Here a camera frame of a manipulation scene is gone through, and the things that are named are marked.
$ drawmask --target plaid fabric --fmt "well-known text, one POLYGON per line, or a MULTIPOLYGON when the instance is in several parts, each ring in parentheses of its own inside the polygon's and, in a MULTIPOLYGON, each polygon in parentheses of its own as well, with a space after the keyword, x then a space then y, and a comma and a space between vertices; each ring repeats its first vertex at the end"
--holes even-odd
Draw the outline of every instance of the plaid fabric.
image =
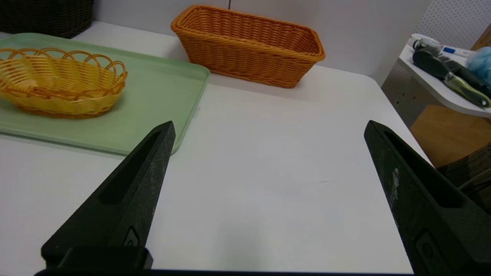
POLYGON ((491 143, 437 170, 491 215, 491 143))

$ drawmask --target white tabletop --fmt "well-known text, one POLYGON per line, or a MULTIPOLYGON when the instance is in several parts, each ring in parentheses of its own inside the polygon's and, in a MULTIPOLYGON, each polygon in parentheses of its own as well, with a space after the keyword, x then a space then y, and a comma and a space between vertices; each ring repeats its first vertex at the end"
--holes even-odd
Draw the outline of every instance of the white tabletop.
MULTIPOLYGON (((453 92, 446 87, 439 79, 426 73, 419 67, 413 64, 412 54, 414 50, 406 45, 404 50, 398 58, 398 63, 404 67, 411 75, 422 84, 426 90, 428 90, 435 99, 441 102, 443 105, 469 115, 491 118, 491 108, 483 109, 476 105, 473 105, 468 100, 461 97, 459 94, 453 92)), ((465 65, 466 58, 449 53, 443 53, 444 55, 451 57, 455 61, 462 65, 465 65)))
MULTIPOLYGON (((175 37, 98 22, 76 39, 186 57, 175 37)), ((370 119, 424 156, 369 77, 314 66, 284 89, 213 74, 169 162, 153 268, 412 272, 363 138, 370 119)), ((1 135, 0 275, 43 269, 43 243, 122 159, 1 135)))

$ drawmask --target hair brush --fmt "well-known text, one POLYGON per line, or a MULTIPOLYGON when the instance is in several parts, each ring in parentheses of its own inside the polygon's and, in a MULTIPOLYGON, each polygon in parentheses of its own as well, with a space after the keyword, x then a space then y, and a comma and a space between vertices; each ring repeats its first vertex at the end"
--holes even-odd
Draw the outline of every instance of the hair brush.
POLYGON ((470 86, 472 86, 474 89, 480 91, 484 95, 486 95, 488 98, 491 98, 491 87, 490 84, 487 83, 486 81, 482 80, 480 77, 476 76, 474 73, 472 73, 469 69, 467 69, 465 66, 461 65, 460 63, 456 62, 455 60, 444 56, 439 53, 434 48, 431 47, 425 47, 423 50, 431 53, 434 57, 438 58, 443 62, 443 65, 445 65, 450 72, 454 73, 457 77, 462 78, 465 82, 467 82, 470 86))
POLYGON ((418 50, 412 55, 414 64, 428 74, 440 79, 447 87, 458 93, 471 103, 482 107, 491 107, 488 96, 471 87, 463 79, 452 73, 437 57, 425 49, 418 50))

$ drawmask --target oval woven basket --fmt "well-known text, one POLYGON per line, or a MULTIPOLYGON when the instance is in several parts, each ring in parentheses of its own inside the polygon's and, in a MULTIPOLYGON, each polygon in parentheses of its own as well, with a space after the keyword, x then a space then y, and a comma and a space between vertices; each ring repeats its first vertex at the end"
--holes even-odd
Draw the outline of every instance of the oval woven basket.
POLYGON ((121 95, 128 75, 121 61, 84 51, 0 49, 2 54, 9 55, 0 58, 0 97, 23 111, 51 117, 105 114, 121 95))

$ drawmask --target green tray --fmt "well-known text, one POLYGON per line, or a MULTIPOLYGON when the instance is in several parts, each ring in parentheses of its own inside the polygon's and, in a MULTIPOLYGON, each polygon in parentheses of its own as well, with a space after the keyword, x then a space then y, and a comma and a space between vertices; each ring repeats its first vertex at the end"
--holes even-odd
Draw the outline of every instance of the green tray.
POLYGON ((206 67, 37 33, 0 40, 0 48, 46 47, 83 50, 122 61, 128 71, 125 89, 107 114, 91 119, 32 115, 0 99, 0 132, 128 154, 151 129, 173 121, 172 152, 179 148, 208 83, 206 67))

